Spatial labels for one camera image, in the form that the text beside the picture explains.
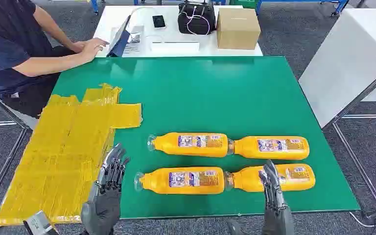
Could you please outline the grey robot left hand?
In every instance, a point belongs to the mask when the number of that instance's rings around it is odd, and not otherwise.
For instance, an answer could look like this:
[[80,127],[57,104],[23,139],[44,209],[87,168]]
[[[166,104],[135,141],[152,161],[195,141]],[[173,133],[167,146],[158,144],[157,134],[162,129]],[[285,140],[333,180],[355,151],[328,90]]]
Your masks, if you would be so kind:
[[116,144],[104,158],[97,179],[93,182],[88,200],[81,209],[83,235],[112,235],[120,218],[122,180],[126,164],[126,150]]

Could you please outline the person's right hand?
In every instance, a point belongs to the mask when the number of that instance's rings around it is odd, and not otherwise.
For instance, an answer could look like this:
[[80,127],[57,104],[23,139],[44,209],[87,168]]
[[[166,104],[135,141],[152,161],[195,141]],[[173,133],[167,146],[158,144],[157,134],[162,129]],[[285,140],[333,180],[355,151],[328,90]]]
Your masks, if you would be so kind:
[[109,44],[110,44],[109,42],[100,38],[90,39],[84,45],[84,48],[80,52],[80,56],[83,58],[83,60],[86,63],[90,62],[95,58],[96,54],[99,51],[102,51]]

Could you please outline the person's left hand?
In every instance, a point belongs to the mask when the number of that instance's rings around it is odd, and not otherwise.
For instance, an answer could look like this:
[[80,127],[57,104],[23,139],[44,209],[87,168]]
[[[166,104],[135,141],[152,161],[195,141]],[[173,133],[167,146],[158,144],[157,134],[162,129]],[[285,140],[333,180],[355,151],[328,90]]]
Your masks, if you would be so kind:
[[74,51],[75,53],[80,53],[83,51],[83,49],[85,48],[87,42],[84,41],[79,41],[79,42],[75,42],[75,43],[72,43],[70,46],[69,46],[69,49]]

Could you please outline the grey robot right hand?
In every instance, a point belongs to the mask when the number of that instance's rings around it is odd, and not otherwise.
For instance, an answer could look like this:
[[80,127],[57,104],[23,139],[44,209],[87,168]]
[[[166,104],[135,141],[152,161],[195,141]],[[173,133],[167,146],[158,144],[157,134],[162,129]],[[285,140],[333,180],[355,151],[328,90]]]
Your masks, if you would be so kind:
[[262,166],[251,166],[241,171],[224,172],[226,190],[232,188],[245,192],[264,193],[263,235],[293,235],[294,223],[291,210],[285,201],[281,178],[286,165],[268,160]]

